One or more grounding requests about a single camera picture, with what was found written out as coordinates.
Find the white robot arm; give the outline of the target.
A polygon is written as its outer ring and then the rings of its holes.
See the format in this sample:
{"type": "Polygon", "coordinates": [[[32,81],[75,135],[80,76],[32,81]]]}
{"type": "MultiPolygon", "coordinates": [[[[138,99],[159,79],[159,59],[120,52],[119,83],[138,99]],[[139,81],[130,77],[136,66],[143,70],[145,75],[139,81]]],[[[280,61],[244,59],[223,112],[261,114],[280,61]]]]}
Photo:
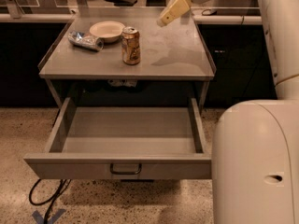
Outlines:
{"type": "MultiPolygon", "coordinates": [[[[192,4],[170,0],[166,26],[192,4]]],[[[299,0],[258,0],[277,97],[231,106],[212,144],[214,224],[299,224],[299,0]]]]}

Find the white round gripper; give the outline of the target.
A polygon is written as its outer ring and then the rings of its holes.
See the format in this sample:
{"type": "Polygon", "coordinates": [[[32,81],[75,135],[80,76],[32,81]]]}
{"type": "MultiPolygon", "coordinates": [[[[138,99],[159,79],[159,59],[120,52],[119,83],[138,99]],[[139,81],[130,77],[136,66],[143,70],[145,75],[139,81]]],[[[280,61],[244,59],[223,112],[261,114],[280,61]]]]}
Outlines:
{"type": "MultiPolygon", "coordinates": [[[[192,0],[194,3],[202,4],[210,0],[192,0]]],[[[161,12],[157,19],[157,24],[164,27],[178,19],[191,9],[191,0],[170,0],[165,9],[161,12]]]]}

